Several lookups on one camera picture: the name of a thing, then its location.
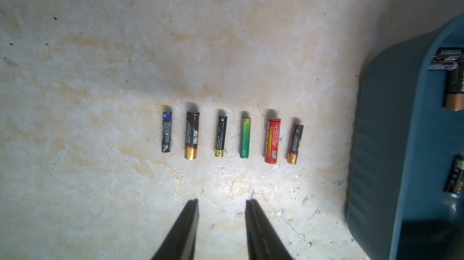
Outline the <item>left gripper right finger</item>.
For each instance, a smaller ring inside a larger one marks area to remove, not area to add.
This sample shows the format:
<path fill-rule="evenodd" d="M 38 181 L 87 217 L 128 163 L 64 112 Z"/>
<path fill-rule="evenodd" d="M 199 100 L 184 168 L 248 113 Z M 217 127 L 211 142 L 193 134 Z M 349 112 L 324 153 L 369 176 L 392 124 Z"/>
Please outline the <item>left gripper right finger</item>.
<path fill-rule="evenodd" d="M 250 260 L 291 260 L 278 234 L 255 199 L 246 201 L 246 237 Z"/>

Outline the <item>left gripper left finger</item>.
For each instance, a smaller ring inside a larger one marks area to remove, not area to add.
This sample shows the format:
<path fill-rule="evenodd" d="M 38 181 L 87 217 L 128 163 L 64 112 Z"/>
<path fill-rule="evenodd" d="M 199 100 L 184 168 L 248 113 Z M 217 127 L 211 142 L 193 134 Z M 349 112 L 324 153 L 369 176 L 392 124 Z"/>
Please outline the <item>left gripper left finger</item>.
<path fill-rule="evenodd" d="M 198 199 L 189 200 L 152 259 L 193 260 L 198 222 Z"/>

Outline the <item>black gold AAA battery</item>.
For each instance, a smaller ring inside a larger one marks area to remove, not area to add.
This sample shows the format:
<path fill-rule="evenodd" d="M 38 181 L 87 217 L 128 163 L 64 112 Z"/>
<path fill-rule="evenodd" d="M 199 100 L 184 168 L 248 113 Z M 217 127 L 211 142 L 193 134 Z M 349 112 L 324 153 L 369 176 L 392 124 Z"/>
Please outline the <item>black gold AAA battery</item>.
<path fill-rule="evenodd" d="M 294 124 L 288 146 L 287 162 L 295 165 L 297 163 L 300 142 L 302 139 L 304 126 L 301 124 Z"/>

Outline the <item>blue black AAA battery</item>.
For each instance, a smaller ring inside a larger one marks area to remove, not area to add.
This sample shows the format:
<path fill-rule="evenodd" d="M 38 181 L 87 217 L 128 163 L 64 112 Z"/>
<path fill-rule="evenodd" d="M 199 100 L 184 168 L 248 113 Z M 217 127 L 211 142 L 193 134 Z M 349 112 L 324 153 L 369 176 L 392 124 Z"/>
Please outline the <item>blue black AAA battery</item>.
<path fill-rule="evenodd" d="M 172 144 L 172 112 L 163 112 L 161 152 L 171 151 Z"/>

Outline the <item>teal plastic storage box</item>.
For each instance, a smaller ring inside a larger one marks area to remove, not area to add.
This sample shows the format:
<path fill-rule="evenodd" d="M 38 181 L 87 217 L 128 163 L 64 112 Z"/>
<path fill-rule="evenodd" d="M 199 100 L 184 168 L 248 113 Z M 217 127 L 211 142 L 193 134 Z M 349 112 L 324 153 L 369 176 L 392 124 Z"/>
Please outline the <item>teal plastic storage box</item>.
<path fill-rule="evenodd" d="M 464 113 L 445 107 L 440 48 L 464 45 L 464 18 L 393 45 L 361 79 L 346 221 L 372 260 L 461 260 L 464 198 L 445 190 L 464 155 Z"/>

